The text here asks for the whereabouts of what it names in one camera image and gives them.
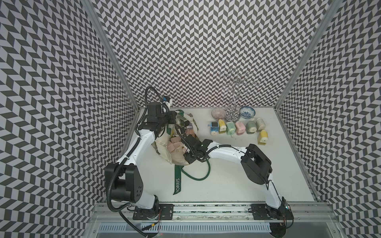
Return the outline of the pink pencil sharpener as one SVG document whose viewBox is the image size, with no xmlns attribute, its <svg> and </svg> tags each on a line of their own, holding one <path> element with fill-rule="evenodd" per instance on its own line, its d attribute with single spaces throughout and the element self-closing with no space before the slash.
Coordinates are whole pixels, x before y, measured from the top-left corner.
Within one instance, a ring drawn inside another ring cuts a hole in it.
<svg viewBox="0 0 381 238">
<path fill-rule="evenodd" d="M 175 150 L 186 151 L 186 147 L 179 136 L 174 136 L 168 141 L 167 149 L 169 152 L 174 152 Z"/>
<path fill-rule="evenodd" d="M 243 135 L 246 132 L 246 126 L 243 122 L 236 122 L 236 135 Z"/>
</svg>

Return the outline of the cream tote bag green handles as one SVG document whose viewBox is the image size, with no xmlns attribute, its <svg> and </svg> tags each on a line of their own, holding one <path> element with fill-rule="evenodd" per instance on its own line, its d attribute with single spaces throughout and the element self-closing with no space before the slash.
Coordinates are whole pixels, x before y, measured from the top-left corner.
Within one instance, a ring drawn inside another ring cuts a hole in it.
<svg viewBox="0 0 381 238">
<path fill-rule="evenodd" d="M 152 146 L 156 153 L 162 157 L 169 164 L 174 165 L 174 195 L 182 190 L 182 175 L 194 181 L 203 181 L 207 179 L 211 172 L 211 165 L 207 162 L 207 173 L 202 178 L 197 178 L 190 175 L 184 170 L 185 166 L 190 165 L 192 162 L 186 159 L 186 155 L 190 153 L 186 144 L 182 142 L 181 137 L 178 135 L 175 126 L 179 125 L 185 127 L 185 136 L 191 135 L 197 139 L 198 126 L 192 114 L 186 114 L 183 110 L 176 110 L 176 123 L 169 124 L 161 132 L 159 137 L 153 142 Z"/>
</svg>

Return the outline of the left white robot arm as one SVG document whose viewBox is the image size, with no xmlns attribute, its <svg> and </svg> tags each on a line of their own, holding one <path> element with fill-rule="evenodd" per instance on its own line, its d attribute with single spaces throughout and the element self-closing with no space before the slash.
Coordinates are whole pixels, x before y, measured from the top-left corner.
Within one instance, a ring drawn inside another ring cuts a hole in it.
<svg viewBox="0 0 381 238">
<path fill-rule="evenodd" d="M 159 200 L 154 194 L 144 190 L 139 172 L 140 160 L 147 148 L 165 132 L 170 124 L 176 122 L 176 112 L 143 112 L 134 131 L 137 135 L 133 145 L 116 163 L 108 164 L 104 169 L 106 203 L 110 211 L 121 212 L 130 205 L 144 220 L 154 220 L 159 216 Z"/>
</svg>

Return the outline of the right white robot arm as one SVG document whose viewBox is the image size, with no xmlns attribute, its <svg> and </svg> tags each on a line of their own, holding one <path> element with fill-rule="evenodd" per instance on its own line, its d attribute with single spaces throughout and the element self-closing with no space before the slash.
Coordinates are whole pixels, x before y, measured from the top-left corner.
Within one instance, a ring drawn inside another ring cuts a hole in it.
<svg viewBox="0 0 381 238">
<path fill-rule="evenodd" d="M 294 220 L 290 205 L 274 185 L 271 161 L 258 146 L 235 147 L 210 139 L 199 141 L 191 135 L 181 141 L 186 147 L 186 161 L 208 162 L 210 158 L 216 158 L 240 164 L 247 178 L 263 188 L 265 202 L 252 204 L 249 208 L 255 220 L 280 220 L 284 223 Z"/>
</svg>

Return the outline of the blue pencil sharpener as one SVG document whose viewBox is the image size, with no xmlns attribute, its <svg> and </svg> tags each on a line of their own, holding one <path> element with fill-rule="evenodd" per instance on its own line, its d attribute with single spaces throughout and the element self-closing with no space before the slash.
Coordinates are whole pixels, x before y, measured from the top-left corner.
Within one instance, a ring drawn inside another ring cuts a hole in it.
<svg viewBox="0 0 381 238">
<path fill-rule="evenodd" d="M 213 136 L 219 134 L 219 123 L 218 122 L 211 122 L 210 123 L 210 134 Z"/>
</svg>

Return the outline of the cream pencil sharpener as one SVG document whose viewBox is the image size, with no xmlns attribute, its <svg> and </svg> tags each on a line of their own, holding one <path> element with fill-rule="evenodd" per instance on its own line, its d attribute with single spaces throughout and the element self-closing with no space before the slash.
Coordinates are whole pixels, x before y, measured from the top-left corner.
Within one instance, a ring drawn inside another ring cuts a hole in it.
<svg viewBox="0 0 381 238">
<path fill-rule="evenodd" d="M 257 131 L 264 130 L 266 128 L 266 123 L 264 122 L 263 119 L 259 118 L 256 120 L 256 127 L 257 127 Z"/>
</svg>

